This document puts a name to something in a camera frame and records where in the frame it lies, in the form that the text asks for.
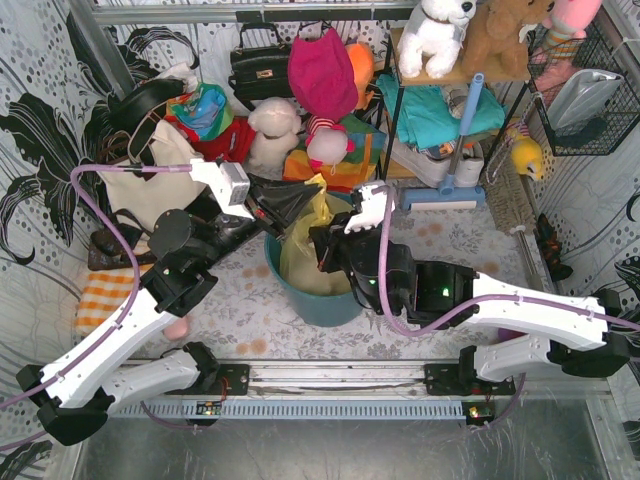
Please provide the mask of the yellow plastic trash bag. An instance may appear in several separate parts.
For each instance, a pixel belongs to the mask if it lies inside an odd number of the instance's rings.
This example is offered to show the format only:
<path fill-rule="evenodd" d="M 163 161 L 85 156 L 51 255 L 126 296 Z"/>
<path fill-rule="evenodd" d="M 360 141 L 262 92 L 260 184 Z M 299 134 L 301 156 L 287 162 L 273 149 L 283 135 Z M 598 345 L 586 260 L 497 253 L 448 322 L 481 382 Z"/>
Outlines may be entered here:
<path fill-rule="evenodd" d="M 306 185 L 320 186 L 320 192 L 303 208 L 289 229 L 280 255 L 280 276 L 293 288 L 316 296 L 337 296 L 351 287 L 342 271 L 321 272 L 314 243 L 309 234 L 311 227 L 328 226 L 334 216 L 349 212 L 348 201 L 327 193 L 327 183 L 321 174 L 305 181 Z"/>

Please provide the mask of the teal plastic trash bin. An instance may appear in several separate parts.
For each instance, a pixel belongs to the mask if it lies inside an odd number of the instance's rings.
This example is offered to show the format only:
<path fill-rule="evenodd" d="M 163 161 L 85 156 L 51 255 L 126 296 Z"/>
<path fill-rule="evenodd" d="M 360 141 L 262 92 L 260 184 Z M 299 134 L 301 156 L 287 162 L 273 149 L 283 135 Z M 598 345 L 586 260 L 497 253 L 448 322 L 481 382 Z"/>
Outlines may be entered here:
<path fill-rule="evenodd" d="M 267 236 L 265 256 L 272 273 L 284 287 L 285 296 L 295 313 L 306 324 L 317 327 L 342 326 L 355 319 L 362 312 L 362 306 L 354 299 L 351 289 L 343 295 L 316 296 L 293 288 L 280 276 L 280 255 L 285 239 L 279 241 Z"/>

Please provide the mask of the light blue floor squeegee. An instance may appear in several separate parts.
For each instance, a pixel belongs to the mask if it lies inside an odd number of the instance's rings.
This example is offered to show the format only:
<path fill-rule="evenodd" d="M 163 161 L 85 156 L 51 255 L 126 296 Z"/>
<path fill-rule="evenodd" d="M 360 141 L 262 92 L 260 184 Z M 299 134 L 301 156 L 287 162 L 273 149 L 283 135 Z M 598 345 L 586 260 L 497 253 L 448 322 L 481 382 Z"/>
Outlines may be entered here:
<path fill-rule="evenodd" d="M 469 94 L 460 120 L 459 135 L 447 174 L 436 188 L 404 189 L 401 195 L 401 208 L 404 211 L 475 209 L 485 204 L 485 191 L 482 187 L 455 185 L 456 168 L 462 159 L 463 141 L 469 133 L 483 84 L 484 74 L 476 73 L 470 82 Z"/>

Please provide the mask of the red fabric bag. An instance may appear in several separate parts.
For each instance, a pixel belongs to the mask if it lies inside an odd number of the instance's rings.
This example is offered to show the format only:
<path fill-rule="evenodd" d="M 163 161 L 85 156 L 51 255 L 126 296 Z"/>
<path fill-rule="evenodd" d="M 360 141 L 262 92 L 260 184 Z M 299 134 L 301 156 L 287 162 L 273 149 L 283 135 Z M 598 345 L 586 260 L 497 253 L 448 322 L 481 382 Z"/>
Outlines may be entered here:
<path fill-rule="evenodd" d="M 247 117 L 235 117 L 226 130 L 215 139 L 192 142 L 191 146 L 202 154 L 206 161 L 243 163 L 249 156 L 255 136 L 256 131 L 249 125 Z"/>

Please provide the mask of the rainbow striped fabric bag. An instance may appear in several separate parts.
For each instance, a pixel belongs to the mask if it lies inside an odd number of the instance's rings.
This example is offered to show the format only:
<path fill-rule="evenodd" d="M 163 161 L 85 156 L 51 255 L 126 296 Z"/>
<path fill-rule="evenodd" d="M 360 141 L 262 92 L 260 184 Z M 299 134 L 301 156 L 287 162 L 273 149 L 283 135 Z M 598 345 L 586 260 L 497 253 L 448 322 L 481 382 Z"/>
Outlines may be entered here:
<path fill-rule="evenodd" d="M 314 169 L 307 148 L 301 141 L 287 156 L 282 179 L 307 180 L 315 173 L 321 173 L 331 191 L 342 193 L 348 193 L 354 186 L 369 180 L 378 166 L 387 135 L 354 115 L 344 117 L 340 124 L 346 128 L 348 139 L 354 143 L 353 152 L 347 152 L 336 167 L 318 166 Z"/>

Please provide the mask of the white fluffy plush sheep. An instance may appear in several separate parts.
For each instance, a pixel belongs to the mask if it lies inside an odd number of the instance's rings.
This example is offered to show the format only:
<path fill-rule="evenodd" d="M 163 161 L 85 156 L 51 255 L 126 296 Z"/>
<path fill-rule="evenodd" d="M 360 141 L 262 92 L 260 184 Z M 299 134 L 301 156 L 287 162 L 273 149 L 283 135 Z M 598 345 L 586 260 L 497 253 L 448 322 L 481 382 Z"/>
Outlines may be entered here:
<path fill-rule="evenodd" d="M 289 152 L 298 145 L 302 120 L 287 99 L 263 100 L 250 113 L 248 124 L 256 132 L 249 152 L 253 166 L 281 167 Z"/>

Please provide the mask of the pink foam roller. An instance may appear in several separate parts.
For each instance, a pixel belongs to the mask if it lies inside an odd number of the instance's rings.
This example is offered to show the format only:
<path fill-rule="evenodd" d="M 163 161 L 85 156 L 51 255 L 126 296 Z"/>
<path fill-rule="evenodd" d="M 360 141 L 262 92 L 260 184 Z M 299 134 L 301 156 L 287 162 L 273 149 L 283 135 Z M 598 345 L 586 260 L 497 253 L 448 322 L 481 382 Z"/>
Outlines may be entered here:
<path fill-rule="evenodd" d="M 188 316 L 176 319 L 172 324 L 163 329 L 163 335 L 169 341 L 184 339 L 189 333 L 190 318 Z"/>

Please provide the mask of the black leather handbag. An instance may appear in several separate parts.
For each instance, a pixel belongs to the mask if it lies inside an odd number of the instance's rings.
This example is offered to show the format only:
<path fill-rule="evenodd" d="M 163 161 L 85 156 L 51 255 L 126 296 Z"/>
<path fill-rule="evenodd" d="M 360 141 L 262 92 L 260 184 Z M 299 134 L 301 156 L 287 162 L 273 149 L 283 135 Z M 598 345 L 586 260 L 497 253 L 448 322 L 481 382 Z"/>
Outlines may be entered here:
<path fill-rule="evenodd" d="M 248 48 L 244 45 L 243 34 L 249 30 L 271 30 L 276 42 Z M 273 23 L 244 24 L 240 30 L 239 45 L 230 52 L 232 74 L 228 77 L 228 84 L 234 97 L 249 111 L 255 109 L 253 101 L 272 97 L 293 98 L 288 78 L 290 53 L 291 47 L 281 39 Z"/>

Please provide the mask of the orange checkered cloth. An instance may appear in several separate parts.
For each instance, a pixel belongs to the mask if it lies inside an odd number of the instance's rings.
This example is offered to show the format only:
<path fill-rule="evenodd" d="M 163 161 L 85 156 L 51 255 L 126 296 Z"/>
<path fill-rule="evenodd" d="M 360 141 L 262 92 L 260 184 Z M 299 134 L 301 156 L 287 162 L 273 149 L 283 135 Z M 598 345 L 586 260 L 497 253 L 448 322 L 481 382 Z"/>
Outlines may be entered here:
<path fill-rule="evenodd" d="M 132 268 L 90 272 L 74 320 L 75 332 L 85 336 L 95 330 L 129 297 Z"/>

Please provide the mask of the orange plush toy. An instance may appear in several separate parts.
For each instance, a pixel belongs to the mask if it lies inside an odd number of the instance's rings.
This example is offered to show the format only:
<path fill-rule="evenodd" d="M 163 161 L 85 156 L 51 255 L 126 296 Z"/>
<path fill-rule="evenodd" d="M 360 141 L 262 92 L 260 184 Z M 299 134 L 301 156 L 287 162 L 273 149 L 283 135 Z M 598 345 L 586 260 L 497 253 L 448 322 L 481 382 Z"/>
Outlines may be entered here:
<path fill-rule="evenodd" d="M 367 91 L 374 76 L 373 52 L 365 43 L 348 44 L 346 50 L 352 65 L 354 83 L 358 93 L 355 110 L 362 110 L 368 106 L 373 97 L 373 92 Z"/>

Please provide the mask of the yellow plush duck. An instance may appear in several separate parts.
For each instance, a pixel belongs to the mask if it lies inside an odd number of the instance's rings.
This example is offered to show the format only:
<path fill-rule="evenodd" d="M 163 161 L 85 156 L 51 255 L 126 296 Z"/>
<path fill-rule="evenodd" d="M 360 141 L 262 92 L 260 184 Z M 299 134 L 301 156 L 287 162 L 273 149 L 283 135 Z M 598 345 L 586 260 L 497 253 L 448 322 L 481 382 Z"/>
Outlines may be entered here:
<path fill-rule="evenodd" d="M 516 172 L 539 181 L 543 173 L 543 150 L 530 136 L 528 127 L 525 124 L 512 124 L 507 128 L 506 135 Z"/>

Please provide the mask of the white plush dog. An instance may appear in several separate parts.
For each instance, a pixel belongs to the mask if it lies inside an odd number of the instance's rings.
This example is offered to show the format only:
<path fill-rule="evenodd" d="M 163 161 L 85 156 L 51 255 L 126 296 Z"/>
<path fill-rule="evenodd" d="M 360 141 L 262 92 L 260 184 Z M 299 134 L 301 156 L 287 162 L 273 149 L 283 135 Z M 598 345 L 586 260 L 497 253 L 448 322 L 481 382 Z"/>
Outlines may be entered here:
<path fill-rule="evenodd" d="M 474 0 L 421 0 L 413 8 L 398 43 L 398 70 L 404 79 L 425 72 L 440 79 L 453 69 L 476 14 Z"/>

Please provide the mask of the brown teddy bear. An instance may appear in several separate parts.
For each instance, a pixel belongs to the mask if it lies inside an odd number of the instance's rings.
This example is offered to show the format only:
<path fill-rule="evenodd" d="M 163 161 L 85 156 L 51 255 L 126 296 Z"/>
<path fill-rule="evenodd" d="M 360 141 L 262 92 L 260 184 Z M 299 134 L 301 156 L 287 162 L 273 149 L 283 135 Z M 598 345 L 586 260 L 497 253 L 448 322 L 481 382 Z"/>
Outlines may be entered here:
<path fill-rule="evenodd" d="M 486 60 L 496 56 L 503 70 L 515 77 L 528 73 L 528 47 L 520 33 L 527 35 L 548 18 L 551 0 L 492 0 L 477 8 L 469 22 L 461 52 L 461 68 L 466 74 L 481 71 Z"/>

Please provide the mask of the pink plush toy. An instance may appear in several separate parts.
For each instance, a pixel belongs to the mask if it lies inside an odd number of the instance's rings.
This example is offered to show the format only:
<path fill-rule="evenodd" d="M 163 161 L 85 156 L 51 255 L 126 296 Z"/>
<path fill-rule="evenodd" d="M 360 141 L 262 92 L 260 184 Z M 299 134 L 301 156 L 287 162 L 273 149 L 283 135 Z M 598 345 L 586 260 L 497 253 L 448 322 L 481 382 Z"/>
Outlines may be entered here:
<path fill-rule="evenodd" d="M 542 25 L 547 29 L 543 48 L 551 49 L 586 37 L 586 27 L 601 7 L 601 0 L 557 0 Z"/>

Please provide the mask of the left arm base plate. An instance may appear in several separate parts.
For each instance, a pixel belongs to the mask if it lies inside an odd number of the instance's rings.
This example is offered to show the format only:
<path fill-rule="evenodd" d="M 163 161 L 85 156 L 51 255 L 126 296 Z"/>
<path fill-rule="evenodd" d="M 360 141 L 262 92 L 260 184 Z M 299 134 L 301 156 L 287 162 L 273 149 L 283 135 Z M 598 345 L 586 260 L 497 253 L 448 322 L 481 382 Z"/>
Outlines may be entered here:
<path fill-rule="evenodd" d="M 186 389 L 171 390 L 166 395 L 245 396 L 249 386 L 250 365 L 222 363 L 215 377 L 197 380 Z"/>

